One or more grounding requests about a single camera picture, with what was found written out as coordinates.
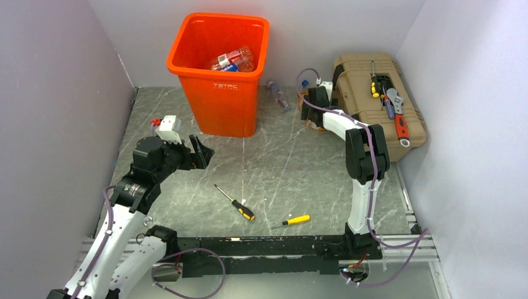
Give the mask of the crushed clear bottle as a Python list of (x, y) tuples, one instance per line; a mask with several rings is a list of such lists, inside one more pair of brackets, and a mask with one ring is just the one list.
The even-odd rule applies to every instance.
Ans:
[(267, 83), (267, 87), (271, 92), (276, 104), (281, 108), (283, 113), (287, 113), (291, 110), (291, 106), (287, 102), (285, 93), (279, 89), (277, 84), (273, 81)]

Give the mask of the red label water bottle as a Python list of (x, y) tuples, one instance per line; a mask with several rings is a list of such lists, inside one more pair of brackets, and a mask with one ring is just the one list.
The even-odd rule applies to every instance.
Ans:
[(220, 71), (222, 67), (231, 63), (238, 65), (239, 72), (253, 72), (255, 68), (253, 51), (249, 46), (243, 46), (221, 54), (211, 61), (209, 69)]

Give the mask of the orange bottle blue cap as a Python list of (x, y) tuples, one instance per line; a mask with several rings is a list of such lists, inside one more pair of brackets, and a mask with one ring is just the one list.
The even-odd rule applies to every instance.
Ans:
[(303, 107), (303, 99), (304, 99), (304, 96), (308, 94), (308, 88), (309, 88), (309, 81), (308, 80), (303, 80), (301, 82), (301, 90), (300, 90), (300, 96), (298, 96), (298, 106), (300, 108)]

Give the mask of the small orange juice bottle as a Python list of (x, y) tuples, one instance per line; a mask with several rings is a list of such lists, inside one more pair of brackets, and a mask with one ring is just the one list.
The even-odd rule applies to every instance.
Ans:
[(325, 131), (326, 129), (322, 126), (318, 126), (317, 124), (309, 121), (306, 123), (306, 126), (310, 129), (316, 130), (316, 131)]

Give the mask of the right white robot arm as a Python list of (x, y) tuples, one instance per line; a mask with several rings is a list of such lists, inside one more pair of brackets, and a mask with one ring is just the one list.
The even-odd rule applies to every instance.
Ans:
[(346, 169), (352, 178), (352, 206), (344, 233), (344, 253), (357, 259), (367, 249), (376, 249), (379, 241), (373, 229), (377, 191), (390, 169), (384, 130), (367, 125), (338, 107), (323, 107), (317, 96), (326, 96), (321, 88), (299, 93), (301, 119), (309, 120), (340, 137), (345, 142)]

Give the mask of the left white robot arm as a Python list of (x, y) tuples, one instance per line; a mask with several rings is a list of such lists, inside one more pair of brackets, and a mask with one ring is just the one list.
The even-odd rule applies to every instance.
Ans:
[(161, 183), (177, 170), (205, 169), (215, 151), (196, 135), (192, 148), (160, 136), (140, 139), (129, 172), (103, 196), (107, 214), (84, 261), (62, 289), (49, 298), (126, 298), (158, 260), (169, 262), (179, 253), (177, 232), (156, 225), (139, 248), (123, 258), (128, 242), (161, 193)]

